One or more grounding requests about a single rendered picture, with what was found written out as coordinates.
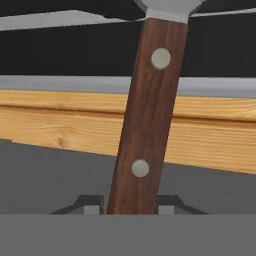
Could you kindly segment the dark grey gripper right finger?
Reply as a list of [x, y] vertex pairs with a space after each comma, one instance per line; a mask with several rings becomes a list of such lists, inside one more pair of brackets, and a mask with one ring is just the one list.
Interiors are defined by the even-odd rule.
[[175, 214], [176, 210], [181, 210], [183, 213], [194, 215], [206, 215], [199, 209], [186, 205], [178, 195], [158, 195], [156, 198], [156, 214], [168, 215]]

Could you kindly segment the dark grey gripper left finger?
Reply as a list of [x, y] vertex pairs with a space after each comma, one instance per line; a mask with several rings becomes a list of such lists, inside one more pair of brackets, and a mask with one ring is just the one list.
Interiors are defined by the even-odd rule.
[[102, 215], [103, 213], [103, 195], [79, 195], [73, 204], [52, 212], [52, 215]]

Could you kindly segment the wooden handled steel spatula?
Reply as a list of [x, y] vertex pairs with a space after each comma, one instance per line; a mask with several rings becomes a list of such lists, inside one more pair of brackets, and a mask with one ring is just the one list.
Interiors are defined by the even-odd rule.
[[141, 30], [107, 212], [153, 214], [188, 20], [206, 0], [142, 0]]

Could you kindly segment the light wood cupboard front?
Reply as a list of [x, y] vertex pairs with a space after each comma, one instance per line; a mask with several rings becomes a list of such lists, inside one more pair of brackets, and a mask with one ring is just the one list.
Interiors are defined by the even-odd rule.
[[[125, 94], [0, 90], [0, 138], [116, 155]], [[176, 98], [165, 161], [256, 174], [256, 99]]]

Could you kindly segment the black hob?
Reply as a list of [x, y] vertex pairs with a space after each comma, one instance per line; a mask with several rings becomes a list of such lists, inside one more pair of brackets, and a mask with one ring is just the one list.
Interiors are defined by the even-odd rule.
[[0, 0], [0, 89], [125, 93], [149, 18], [188, 25], [179, 95], [256, 98], [256, 0]]

